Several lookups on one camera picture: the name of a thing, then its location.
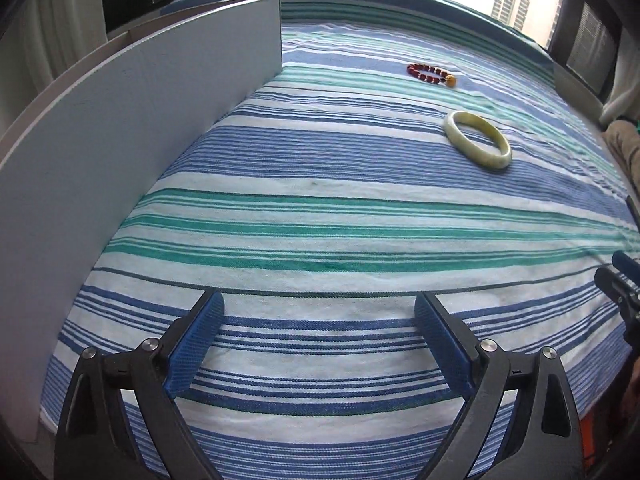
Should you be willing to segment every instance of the high-rise building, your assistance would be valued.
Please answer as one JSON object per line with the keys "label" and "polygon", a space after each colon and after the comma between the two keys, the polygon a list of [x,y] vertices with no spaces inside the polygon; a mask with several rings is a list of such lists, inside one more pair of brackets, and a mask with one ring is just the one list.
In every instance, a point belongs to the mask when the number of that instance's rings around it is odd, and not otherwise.
{"label": "high-rise building", "polygon": [[494,0],[491,17],[505,25],[522,30],[530,2],[531,0]]}
{"label": "high-rise building", "polygon": [[491,17],[509,25],[511,13],[516,0],[494,0],[494,7],[491,10]]}
{"label": "high-rise building", "polygon": [[556,16],[554,18],[554,22],[551,25],[551,31],[549,32],[549,37],[546,40],[546,48],[549,48],[551,44],[551,38],[553,37],[554,31],[556,30],[556,25],[558,24],[558,17],[560,16],[560,9],[562,8],[562,0],[558,0],[558,6],[556,7]]}
{"label": "high-rise building", "polygon": [[522,30],[524,26],[524,20],[527,18],[527,11],[529,10],[529,3],[531,0],[520,0],[518,2],[518,11],[516,12],[515,19],[513,20],[513,27],[518,30]]}

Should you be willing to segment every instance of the bracelet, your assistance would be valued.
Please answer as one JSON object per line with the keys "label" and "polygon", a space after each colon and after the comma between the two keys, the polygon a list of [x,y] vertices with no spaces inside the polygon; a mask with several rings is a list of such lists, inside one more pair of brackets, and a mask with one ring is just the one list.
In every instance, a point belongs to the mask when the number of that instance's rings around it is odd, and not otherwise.
{"label": "bracelet", "polygon": [[[456,123],[467,124],[480,130],[498,145],[500,155],[489,153],[471,142],[460,131]],[[500,170],[501,168],[506,168],[511,162],[513,153],[511,152],[509,141],[500,133],[498,128],[485,121],[482,117],[469,112],[451,112],[444,118],[442,126],[449,141],[468,158],[481,166]]]}
{"label": "bracelet", "polygon": [[[422,74],[420,73],[420,70],[431,72],[435,75]],[[445,83],[450,88],[453,88],[456,85],[456,77],[454,75],[436,66],[425,65],[422,63],[411,63],[411,65],[407,65],[406,71],[409,75],[418,78],[420,81],[426,81],[427,83],[433,83],[434,85]]]}

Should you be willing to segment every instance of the orange object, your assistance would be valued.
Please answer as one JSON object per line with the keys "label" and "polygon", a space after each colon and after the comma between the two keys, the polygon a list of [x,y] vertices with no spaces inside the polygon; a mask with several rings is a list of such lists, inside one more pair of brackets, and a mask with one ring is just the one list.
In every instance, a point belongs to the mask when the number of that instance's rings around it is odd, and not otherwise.
{"label": "orange object", "polygon": [[582,433],[582,453],[584,456],[584,468],[589,469],[595,460],[596,446],[593,441],[593,410],[587,413],[580,421]]}
{"label": "orange object", "polygon": [[[422,74],[421,70],[425,72],[431,72],[434,75]],[[431,66],[424,63],[411,63],[407,65],[406,71],[409,75],[418,78],[420,81],[425,81],[427,83],[433,83],[434,85],[440,83],[446,83],[446,85],[450,88],[453,88],[456,85],[456,78],[441,68],[437,66]]]}

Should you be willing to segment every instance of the khaki pants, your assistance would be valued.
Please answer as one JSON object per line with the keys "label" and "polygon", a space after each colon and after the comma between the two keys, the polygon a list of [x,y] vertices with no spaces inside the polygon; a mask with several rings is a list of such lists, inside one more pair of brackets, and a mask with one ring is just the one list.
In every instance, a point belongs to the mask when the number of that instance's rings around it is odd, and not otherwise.
{"label": "khaki pants", "polygon": [[628,121],[613,121],[602,137],[631,184],[640,189],[640,134]]}

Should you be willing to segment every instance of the blue gripper pad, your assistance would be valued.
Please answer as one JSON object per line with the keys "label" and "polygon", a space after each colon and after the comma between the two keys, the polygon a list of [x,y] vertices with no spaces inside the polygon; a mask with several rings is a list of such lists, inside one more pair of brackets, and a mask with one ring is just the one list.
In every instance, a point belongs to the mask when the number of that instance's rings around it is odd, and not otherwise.
{"label": "blue gripper pad", "polygon": [[623,251],[616,251],[611,258],[613,266],[637,286],[640,286],[640,264]]}
{"label": "blue gripper pad", "polygon": [[225,315],[222,294],[214,293],[191,322],[169,355],[169,367],[164,390],[169,397],[189,389],[198,368],[220,330]]}
{"label": "blue gripper pad", "polygon": [[462,346],[423,294],[418,294],[414,312],[415,324],[427,342],[449,388],[457,396],[468,399],[475,393],[475,388],[471,362]]}

